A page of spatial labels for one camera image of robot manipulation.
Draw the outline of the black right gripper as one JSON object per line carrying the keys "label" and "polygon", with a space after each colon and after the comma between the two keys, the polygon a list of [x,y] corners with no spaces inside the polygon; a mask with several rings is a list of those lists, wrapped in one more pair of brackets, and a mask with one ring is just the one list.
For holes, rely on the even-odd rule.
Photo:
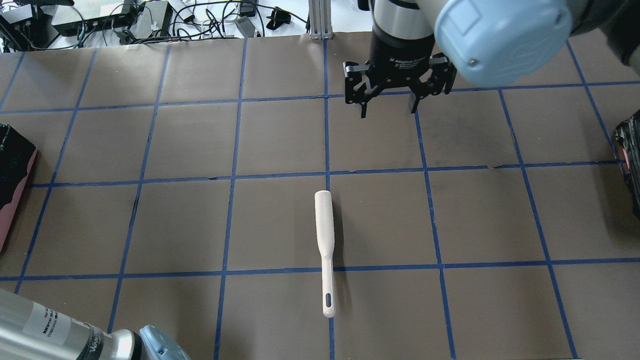
{"label": "black right gripper", "polygon": [[365,119],[368,103],[382,91],[409,88],[410,114],[416,114],[427,96],[448,95],[457,68],[443,52],[434,54],[434,47],[434,34],[402,39],[373,28],[367,62],[343,62],[345,104],[359,105],[360,118]]}

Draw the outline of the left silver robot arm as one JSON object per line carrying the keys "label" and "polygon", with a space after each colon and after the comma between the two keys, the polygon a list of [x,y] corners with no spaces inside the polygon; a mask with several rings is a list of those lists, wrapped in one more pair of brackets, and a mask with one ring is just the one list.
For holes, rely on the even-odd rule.
{"label": "left silver robot arm", "polygon": [[152,325],[108,333],[2,289],[2,360],[189,360],[169,335]]}

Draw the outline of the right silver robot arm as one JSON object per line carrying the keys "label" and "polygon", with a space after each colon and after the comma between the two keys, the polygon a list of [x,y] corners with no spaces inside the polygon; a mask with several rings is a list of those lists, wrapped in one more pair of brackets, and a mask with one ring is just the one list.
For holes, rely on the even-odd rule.
{"label": "right silver robot arm", "polygon": [[639,71],[637,0],[361,0],[372,14],[365,63],[343,63],[344,100],[366,117],[383,91],[407,88],[416,112],[457,76],[480,88],[512,84],[549,62],[567,39],[601,30]]}

